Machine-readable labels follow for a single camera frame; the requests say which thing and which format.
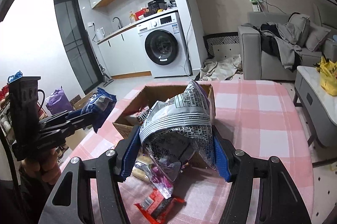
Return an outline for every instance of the table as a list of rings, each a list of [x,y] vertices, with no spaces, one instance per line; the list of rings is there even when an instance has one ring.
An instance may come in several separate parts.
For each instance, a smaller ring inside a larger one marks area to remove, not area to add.
[[[302,106],[311,136],[308,146],[316,140],[323,147],[337,146],[337,97],[329,95],[320,83],[316,68],[298,66],[295,81],[294,105]],[[337,158],[313,163],[313,167],[330,164]]]
[[[251,157],[268,159],[278,156],[298,187],[311,216],[314,185],[311,157],[302,124],[287,90],[272,81],[231,80],[212,81],[211,84],[216,106],[215,126],[222,137],[231,140],[235,148],[244,150]],[[82,160],[95,158],[117,144],[122,137],[112,123],[143,87],[135,88],[118,101],[98,134],[89,133],[65,164],[73,156]],[[130,222],[148,224],[133,204],[142,202],[152,187],[133,177],[119,186]],[[186,205],[174,210],[171,215],[174,217],[168,223],[218,224],[230,186],[210,168],[187,169],[175,183],[175,193],[186,200]],[[101,223],[95,180],[91,182],[91,189],[95,221]],[[254,179],[248,224],[255,222],[258,193],[259,179]]]

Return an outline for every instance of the human hand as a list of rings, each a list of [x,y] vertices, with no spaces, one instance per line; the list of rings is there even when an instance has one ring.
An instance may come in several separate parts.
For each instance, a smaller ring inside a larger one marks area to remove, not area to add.
[[[44,171],[41,175],[42,181],[54,185],[61,175],[60,167],[57,164],[57,158],[55,149],[51,149],[50,154],[43,163],[40,164],[34,159],[26,158],[21,161],[21,164],[26,174],[32,178],[36,178],[36,172],[39,172],[42,169],[42,171]]]

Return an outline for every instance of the finger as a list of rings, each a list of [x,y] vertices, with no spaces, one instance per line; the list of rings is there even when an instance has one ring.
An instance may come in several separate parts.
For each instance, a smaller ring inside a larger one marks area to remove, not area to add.
[[[57,173],[57,175],[53,179],[51,179],[48,183],[50,185],[54,185],[57,182],[57,180],[60,178],[60,176],[61,176],[61,170],[59,169],[59,172]]]
[[[30,177],[36,177],[35,172],[38,172],[40,170],[40,164],[38,161],[26,158],[25,160],[21,161],[21,164]]]
[[[55,165],[54,168],[49,170],[48,172],[44,173],[41,178],[44,182],[50,182],[55,177],[57,177],[60,174],[60,167],[58,165]]]
[[[41,167],[44,171],[49,171],[53,169],[56,163],[57,163],[57,153],[54,153],[48,156],[46,161],[41,164]]]

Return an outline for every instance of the pink checkered tablecloth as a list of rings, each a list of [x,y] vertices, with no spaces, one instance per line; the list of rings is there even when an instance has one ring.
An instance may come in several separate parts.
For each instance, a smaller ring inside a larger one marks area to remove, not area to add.
[[[273,81],[231,80],[201,83],[213,86],[215,126],[220,134],[226,132],[222,137],[231,140],[236,149],[244,150],[251,157],[268,159],[270,156],[278,156],[298,187],[311,216],[314,193],[311,157],[302,124],[287,90]],[[62,168],[73,156],[82,160],[95,158],[117,144],[122,137],[112,123],[143,87],[135,88],[118,101],[98,134],[89,133],[67,158]],[[133,204],[142,202],[152,187],[134,177],[127,178],[119,186],[131,223],[148,223]],[[91,189],[95,221],[101,223],[95,180],[91,182]],[[218,223],[229,190],[230,184],[210,168],[187,169],[175,182],[174,192],[184,198],[186,204],[175,208],[168,223]],[[258,193],[259,179],[254,179],[248,224],[255,222]]]

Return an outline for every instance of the washing machine door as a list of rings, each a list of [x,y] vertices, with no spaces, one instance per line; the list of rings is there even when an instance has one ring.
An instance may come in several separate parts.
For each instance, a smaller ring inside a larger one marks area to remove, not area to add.
[[[155,30],[146,37],[145,50],[154,63],[168,65],[178,56],[178,41],[168,31]]]

